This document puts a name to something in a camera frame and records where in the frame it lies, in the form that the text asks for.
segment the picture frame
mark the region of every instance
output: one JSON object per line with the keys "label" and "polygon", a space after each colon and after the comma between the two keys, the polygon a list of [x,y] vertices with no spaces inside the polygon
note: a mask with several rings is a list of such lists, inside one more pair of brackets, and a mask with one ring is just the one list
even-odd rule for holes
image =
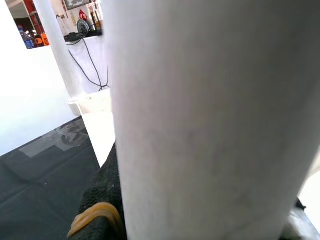
{"label": "picture frame", "polygon": [[68,10],[75,9],[84,5],[89,4],[90,0],[64,0],[65,7]]}

